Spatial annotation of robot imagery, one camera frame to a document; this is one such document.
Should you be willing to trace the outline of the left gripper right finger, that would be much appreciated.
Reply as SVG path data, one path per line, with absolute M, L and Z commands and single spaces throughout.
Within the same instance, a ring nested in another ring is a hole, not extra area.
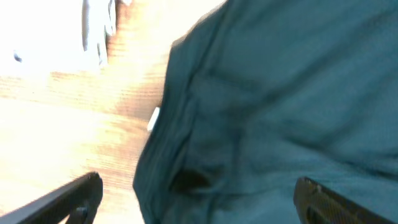
M 294 205 L 302 224 L 394 224 L 308 177 L 296 181 Z

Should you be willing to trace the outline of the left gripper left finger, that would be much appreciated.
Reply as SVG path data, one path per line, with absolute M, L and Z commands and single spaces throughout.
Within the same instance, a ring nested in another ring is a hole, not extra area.
M 103 198 L 103 181 L 89 172 L 47 195 L 5 214 L 1 224 L 92 224 Z

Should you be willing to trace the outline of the black t-shirt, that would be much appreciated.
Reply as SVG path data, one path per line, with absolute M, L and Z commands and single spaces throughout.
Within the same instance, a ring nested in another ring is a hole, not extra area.
M 397 220 L 397 2 L 231 0 L 170 51 L 146 223 L 298 223 L 307 176 Z

